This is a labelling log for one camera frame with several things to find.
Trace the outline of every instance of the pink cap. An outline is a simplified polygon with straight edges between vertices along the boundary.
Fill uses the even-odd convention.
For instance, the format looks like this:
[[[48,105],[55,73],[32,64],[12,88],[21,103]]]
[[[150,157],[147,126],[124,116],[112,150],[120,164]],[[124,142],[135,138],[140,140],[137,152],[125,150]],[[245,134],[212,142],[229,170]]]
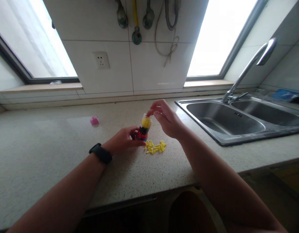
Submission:
[[[98,122],[98,116],[93,116],[93,117],[91,117],[91,119],[90,119],[90,123],[92,124],[92,125],[97,125],[99,122]]]

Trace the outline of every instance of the toy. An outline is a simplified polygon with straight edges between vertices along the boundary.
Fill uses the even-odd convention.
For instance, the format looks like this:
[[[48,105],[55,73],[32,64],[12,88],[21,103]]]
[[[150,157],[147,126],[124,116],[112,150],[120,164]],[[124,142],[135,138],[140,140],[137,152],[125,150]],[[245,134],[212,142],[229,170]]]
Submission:
[[[153,142],[147,141],[146,142],[146,146],[145,146],[145,150],[147,149],[146,154],[151,153],[151,154],[155,154],[156,152],[164,152],[165,151],[165,147],[166,147],[166,143],[164,141],[160,141],[160,144],[154,146]]]
[[[150,116],[146,116],[146,113],[144,113],[141,126],[139,128],[139,131],[137,132],[138,140],[147,141],[148,131],[151,124],[152,124],[152,120],[150,119]]]
[[[91,119],[90,119],[90,123],[92,124],[92,125],[97,125],[99,122],[98,122],[98,116],[93,116],[93,117],[91,117]]]

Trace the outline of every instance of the kitchen counter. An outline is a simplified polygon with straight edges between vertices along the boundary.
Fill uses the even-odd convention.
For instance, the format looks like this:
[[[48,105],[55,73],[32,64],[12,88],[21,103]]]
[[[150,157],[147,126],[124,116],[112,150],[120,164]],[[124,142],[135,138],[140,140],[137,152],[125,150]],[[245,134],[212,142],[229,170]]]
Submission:
[[[199,96],[196,99],[215,98]],[[199,125],[166,101],[180,119],[236,172],[299,158],[299,134],[232,147],[219,146]],[[7,111],[0,114],[0,229],[15,223],[39,198],[75,168],[97,142],[141,122],[153,100]],[[100,124],[91,126],[91,116]],[[116,156],[105,170],[90,208],[197,182],[177,140],[153,119],[149,139],[167,143],[159,154],[143,148]]]

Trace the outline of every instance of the sink basin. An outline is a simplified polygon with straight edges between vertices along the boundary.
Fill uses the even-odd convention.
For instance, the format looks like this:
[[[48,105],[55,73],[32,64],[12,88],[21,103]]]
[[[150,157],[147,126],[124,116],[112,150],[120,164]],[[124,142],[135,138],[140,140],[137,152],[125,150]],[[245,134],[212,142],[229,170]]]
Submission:
[[[221,99],[175,103],[221,146],[299,133],[299,111],[256,98],[231,104]]]
[[[265,129],[257,120],[216,102],[189,104],[187,110],[204,125],[222,134],[242,135]]]
[[[255,101],[234,102],[231,105],[254,117],[281,126],[299,126],[299,116]]]

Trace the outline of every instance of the faucet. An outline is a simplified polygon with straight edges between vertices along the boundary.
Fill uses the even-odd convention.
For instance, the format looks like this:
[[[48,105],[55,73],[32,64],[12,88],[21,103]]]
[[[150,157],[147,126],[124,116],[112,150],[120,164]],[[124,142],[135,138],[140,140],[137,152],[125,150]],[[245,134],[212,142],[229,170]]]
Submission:
[[[265,43],[257,52],[256,54],[253,56],[253,58],[250,60],[250,62],[247,64],[247,66],[244,68],[244,70],[242,71],[242,73],[240,74],[238,80],[235,82],[235,84],[232,86],[232,88],[226,92],[226,94],[224,95],[223,99],[221,99],[221,101],[224,104],[228,104],[228,101],[236,101],[238,99],[240,99],[241,97],[245,96],[248,94],[245,93],[242,96],[236,97],[233,96],[235,89],[237,88],[237,86],[240,84],[240,82],[242,81],[242,79],[244,78],[244,76],[248,73],[248,71],[250,70],[250,68],[253,66],[254,62],[260,57],[260,55],[262,54],[260,60],[256,63],[256,65],[265,65],[265,63],[267,62],[268,58],[270,57],[270,55],[272,54],[274,48],[276,47],[276,38],[271,38],[267,43]]]

